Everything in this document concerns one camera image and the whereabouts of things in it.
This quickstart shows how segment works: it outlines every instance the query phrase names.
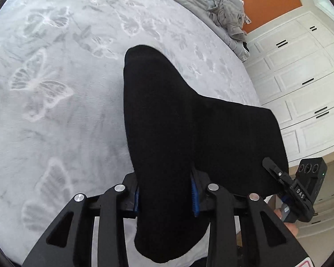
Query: sticker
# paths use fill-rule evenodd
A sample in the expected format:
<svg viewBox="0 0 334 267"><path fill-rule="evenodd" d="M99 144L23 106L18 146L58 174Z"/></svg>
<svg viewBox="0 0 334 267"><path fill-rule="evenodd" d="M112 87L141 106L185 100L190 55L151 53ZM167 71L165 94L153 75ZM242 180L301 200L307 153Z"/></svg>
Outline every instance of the sticker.
<svg viewBox="0 0 334 267"><path fill-rule="evenodd" d="M301 263L299 263L295 267L314 267L314 265L312 263L312 260L308 257L308 258L305 258Z"/></svg>

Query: gray blanket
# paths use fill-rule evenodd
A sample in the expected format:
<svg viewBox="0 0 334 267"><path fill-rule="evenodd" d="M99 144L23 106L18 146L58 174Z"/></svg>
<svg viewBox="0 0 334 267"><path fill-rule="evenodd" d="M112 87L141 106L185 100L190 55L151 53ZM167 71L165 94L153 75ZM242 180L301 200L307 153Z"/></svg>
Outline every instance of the gray blanket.
<svg viewBox="0 0 334 267"><path fill-rule="evenodd" d="M243 47L246 34L244 8L240 0L175 0L214 31L239 57L245 61L250 54Z"/></svg>

